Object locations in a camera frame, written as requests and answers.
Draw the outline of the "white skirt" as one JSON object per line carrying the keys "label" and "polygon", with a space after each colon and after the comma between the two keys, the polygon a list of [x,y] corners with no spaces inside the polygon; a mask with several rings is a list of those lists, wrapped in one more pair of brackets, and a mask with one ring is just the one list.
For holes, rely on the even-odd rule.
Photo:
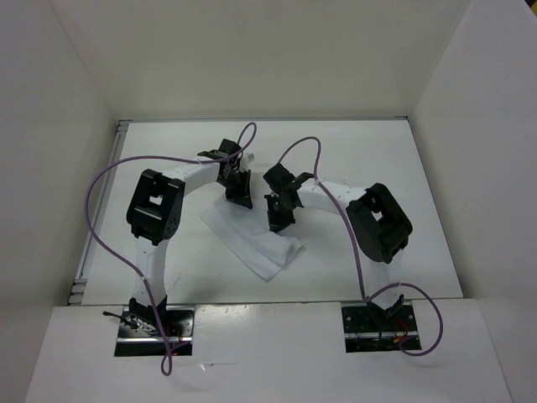
{"label": "white skirt", "polygon": [[296,237],[269,231],[260,210],[240,207],[224,198],[207,208],[201,221],[265,282],[286,269],[302,248]]}

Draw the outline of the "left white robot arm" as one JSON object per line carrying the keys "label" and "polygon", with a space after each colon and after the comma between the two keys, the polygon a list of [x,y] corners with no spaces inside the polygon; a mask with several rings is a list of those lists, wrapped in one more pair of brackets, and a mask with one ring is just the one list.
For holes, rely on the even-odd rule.
{"label": "left white robot arm", "polygon": [[160,334],[167,325],[164,286],[169,241],[177,232],[184,198],[213,182],[225,188],[225,200],[252,209],[252,171],[242,162],[239,144],[222,140],[218,149],[202,151],[199,163],[180,165],[167,173],[146,169],[127,211],[134,236],[136,267],[142,276],[129,300],[129,314],[148,335]]}

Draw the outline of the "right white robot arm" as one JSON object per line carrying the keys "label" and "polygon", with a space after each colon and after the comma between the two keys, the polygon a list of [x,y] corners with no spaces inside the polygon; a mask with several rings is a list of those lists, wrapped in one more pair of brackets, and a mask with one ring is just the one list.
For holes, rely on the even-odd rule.
{"label": "right white robot arm", "polygon": [[307,207],[342,215],[355,246],[378,264],[391,264],[408,245],[412,224],[381,183],[361,188],[318,181],[312,173],[294,175],[280,163],[263,179],[270,189],[268,228],[274,233],[295,223],[295,209]]}

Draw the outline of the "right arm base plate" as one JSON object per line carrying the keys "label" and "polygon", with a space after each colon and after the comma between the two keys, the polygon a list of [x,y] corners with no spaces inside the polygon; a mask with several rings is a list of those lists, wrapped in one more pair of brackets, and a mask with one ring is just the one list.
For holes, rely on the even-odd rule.
{"label": "right arm base plate", "polygon": [[420,336],[414,309],[404,303],[387,321],[365,304],[341,307],[342,327],[347,353],[390,352],[399,349],[399,343],[411,352],[421,350]]}

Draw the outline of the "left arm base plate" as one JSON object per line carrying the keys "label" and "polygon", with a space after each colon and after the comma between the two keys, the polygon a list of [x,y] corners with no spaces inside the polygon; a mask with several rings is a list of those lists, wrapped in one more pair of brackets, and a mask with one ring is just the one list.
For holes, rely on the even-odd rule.
{"label": "left arm base plate", "polygon": [[[193,306],[169,306],[164,319],[164,330],[174,356],[191,356],[195,321]],[[115,357],[163,356],[164,341],[157,327],[145,325],[128,308],[123,308],[119,321]]]}

